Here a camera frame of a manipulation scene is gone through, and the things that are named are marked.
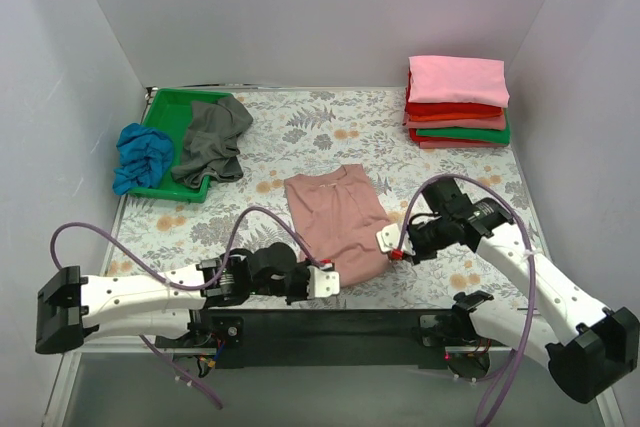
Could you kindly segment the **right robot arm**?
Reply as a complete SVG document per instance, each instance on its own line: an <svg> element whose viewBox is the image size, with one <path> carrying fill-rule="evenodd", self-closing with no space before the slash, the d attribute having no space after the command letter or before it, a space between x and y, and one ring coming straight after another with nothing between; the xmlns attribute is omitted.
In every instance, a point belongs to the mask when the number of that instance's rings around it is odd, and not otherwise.
<svg viewBox="0 0 640 427"><path fill-rule="evenodd" d="M633 372L639 361L639 319L626 307L612 310L579 288L531 243L515 210L496 192L472 202L458 175L437 175L415 193L430 221L412 212L400 228L397 251L414 263L453 244L469 248L506 276L527 300L523 320L491 312L485 302L454 306L454 336L464 344L486 337L546 368L571 399L586 404Z"/></svg>

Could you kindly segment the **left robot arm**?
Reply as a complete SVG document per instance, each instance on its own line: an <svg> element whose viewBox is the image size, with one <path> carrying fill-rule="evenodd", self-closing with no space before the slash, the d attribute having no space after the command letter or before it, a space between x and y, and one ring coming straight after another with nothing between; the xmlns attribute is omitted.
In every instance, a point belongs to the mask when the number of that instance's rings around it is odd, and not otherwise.
<svg viewBox="0 0 640 427"><path fill-rule="evenodd" d="M284 243L229 255L187 267L126 277L84 275L63 267L37 293L35 352L62 354L82 346L108 326L122 326L134 315L187 312L178 334L193 347L213 333L211 320L198 312L244 303L252 295L282 297L289 304L316 293L314 265L299 261Z"/></svg>

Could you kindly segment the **dusty pink printed t-shirt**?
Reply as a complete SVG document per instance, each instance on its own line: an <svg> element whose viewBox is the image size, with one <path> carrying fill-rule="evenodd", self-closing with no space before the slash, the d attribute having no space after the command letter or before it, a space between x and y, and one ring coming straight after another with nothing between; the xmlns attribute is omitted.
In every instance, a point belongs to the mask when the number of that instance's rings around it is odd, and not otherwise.
<svg viewBox="0 0 640 427"><path fill-rule="evenodd" d="M284 181L284 189L297 234L314 258L334 263L341 286L369 281L389 268L376 234L390 219L362 165L342 165L320 176L298 174Z"/></svg>

